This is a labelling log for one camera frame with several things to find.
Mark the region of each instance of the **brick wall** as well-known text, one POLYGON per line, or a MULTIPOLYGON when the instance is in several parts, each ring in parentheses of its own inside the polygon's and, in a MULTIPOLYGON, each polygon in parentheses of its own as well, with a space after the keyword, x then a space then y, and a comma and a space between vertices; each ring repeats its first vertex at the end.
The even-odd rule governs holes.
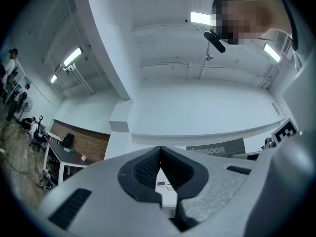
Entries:
POLYGON ((63 122, 54 120, 50 130, 61 139, 64 139, 67 133, 75 136, 73 149, 79 154, 86 156, 92 161, 104 160, 105 151, 110 139, 109 135, 87 131, 63 122))

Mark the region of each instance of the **banner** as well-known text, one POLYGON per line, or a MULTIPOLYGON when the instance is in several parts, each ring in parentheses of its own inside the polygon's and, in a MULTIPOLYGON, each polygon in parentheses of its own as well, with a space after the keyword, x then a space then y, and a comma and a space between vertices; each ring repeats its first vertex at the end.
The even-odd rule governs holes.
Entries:
POLYGON ((229 155, 246 153, 243 138, 210 145, 190 146, 187 147, 187 150, 199 154, 221 157, 229 157, 229 155))

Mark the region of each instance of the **cable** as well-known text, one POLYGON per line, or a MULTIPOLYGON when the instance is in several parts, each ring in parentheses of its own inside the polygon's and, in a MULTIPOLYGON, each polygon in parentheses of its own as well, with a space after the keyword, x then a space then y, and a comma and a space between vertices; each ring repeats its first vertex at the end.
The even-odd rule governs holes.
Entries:
POLYGON ((34 183, 36 186, 38 186, 38 187, 40 187, 40 188, 43 188, 43 187, 44 187, 43 185, 40 184, 40 182, 39 182, 39 183, 34 182, 34 181, 28 176, 29 173, 28 173, 26 170, 23 170, 23 171, 17 170, 17 169, 9 162, 9 160, 8 160, 5 156, 3 156, 3 159, 5 159, 6 162, 9 163, 9 165, 10 165, 16 172, 25 175, 26 178, 28 178, 28 179, 29 179, 32 183, 34 183))

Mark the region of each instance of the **black slot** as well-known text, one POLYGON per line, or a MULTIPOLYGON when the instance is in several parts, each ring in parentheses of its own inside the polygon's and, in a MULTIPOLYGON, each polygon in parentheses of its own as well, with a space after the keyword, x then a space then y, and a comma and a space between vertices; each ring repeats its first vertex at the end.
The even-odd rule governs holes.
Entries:
POLYGON ((77 189, 67 200, 49 217, 49 220, 62 229, 67 229, 82 208, 91 191, 77 189))
POLYGON ((250 155, 250 156, 247 156, 247 160, 257 160, 258 157, 259 157, 259 154, 250 155))
POLYGON ((244 175, 249 175, 251 172, 251 169, 249 168, 242 168, 242 167, 237 167, 237 166, 229 166, 227 170, 233 171, 239 174, 244 174, 244 175))

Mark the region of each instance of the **standing fan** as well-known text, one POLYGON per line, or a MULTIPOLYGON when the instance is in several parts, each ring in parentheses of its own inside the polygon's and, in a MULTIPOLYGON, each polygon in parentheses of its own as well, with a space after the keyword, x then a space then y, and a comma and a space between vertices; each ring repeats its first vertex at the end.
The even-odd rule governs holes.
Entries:
POLYGON ((31 110, 32 106, 33 106, 33 102, 31 100, 31 98, 27 97, 25 99, 25 101, 23 102, 23 104, 21 105, 22 112, 21 112, 21 115, 19 117, 19 120, 20 120, 23 113, 28 113, 31 110))

